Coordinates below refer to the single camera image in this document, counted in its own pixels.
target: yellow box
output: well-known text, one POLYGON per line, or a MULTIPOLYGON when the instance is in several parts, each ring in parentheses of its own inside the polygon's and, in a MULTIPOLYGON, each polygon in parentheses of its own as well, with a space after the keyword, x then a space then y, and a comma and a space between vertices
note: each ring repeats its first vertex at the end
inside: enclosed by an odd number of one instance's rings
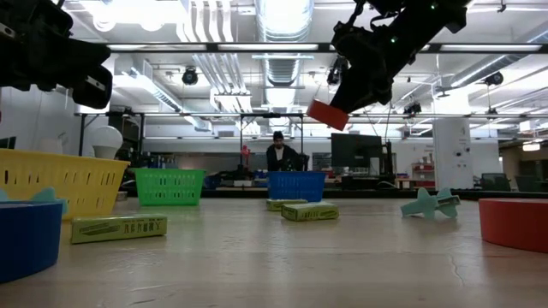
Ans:
POLYGON ((294 222, 337 219, 339 209, 336 205, 328 202, 285 204, 282 207, 282 216, 294 222))
POLYGON ((166 234, 168 218, 164 215, 77 217, 72 221, 70 243, 126 240, 166 234))
POLYGON ((308 201, 303 199, 294 199, 294 200, 273 200, 273 199, 267 199, 266 200, 266 209, 271 211, 280 211, 282 210, 282 206, 284 204, 305 204, 308 203, 308 201))

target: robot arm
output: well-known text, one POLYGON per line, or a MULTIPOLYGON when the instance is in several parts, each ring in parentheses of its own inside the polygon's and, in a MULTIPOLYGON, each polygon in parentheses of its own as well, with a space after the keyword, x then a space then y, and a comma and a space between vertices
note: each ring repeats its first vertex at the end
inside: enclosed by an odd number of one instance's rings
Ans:
POLYGON ((350 68, 341 75, 337 94, 330 107, 335 110, 314 110, 308 114, 332 127, 346 122, 333 117, 332 111, 349 114, 374 103, 387 104, 392 99, 394 77, 444 27, 457 33, 466 26, 468 0, 369 0, 380 16, 371 22, 371 31, 355 27, 365 0, 354 0, 356 8, 346 23, 338 22, 331 44, 350 68), (388 26, 375 26, 374 21, 395 17, 388 26))
POLYGON ((102 109, 112 91, 112 74, 101 66, 110 49, 70 38, 73 21, 61 5, 0 0, 0 86, 48 92, 61 85, 76 103, 102 109))

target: security camera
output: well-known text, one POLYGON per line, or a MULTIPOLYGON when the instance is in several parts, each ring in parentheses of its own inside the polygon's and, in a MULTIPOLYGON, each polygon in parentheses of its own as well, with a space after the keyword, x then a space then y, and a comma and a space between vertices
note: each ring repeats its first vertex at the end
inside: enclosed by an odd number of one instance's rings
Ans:
POLYGON ((504 77, 500 72, 496 72, 483 80, 483 82, 488 86, 498 86, 502 84, 503 81, 504 77))
POLYGON ((185 68, 185 73, 182 75, 182 83, 187 86, 193 86, 198 82, 196 67, 188 66, 185 68))
POLYGON ((422 112, 422 108, 420 107, 419 102, 414 102, 410 106, 403 109, 404 115, 416 115, 420 112, 422 112))

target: man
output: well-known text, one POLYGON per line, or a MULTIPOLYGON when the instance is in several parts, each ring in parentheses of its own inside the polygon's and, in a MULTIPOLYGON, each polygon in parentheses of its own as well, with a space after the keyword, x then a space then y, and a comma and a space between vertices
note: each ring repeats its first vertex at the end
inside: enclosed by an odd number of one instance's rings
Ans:
POLYGON ((266 150, 268 171, 286 171, 289 161, 297 158, 299 154, 283 143, 282 132, 274 132, 274 144, 266 150))

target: plastic basket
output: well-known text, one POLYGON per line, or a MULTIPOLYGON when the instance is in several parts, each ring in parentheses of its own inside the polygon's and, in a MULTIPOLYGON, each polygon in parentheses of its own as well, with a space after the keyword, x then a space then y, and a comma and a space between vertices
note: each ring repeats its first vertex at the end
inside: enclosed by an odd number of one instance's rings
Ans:
POLYGON ((0 188, 29 200, 46 187, 67 200, 63 220, 112 212, 128 162, 0 149, 0 188))
POLYGON ((305 199, 319 202, 324 194, 323 172, 270 172, 268 196, 271 199, 305 199))
POLYGON ((204 170, 134 169, 141 205, 198 205, 204 170))

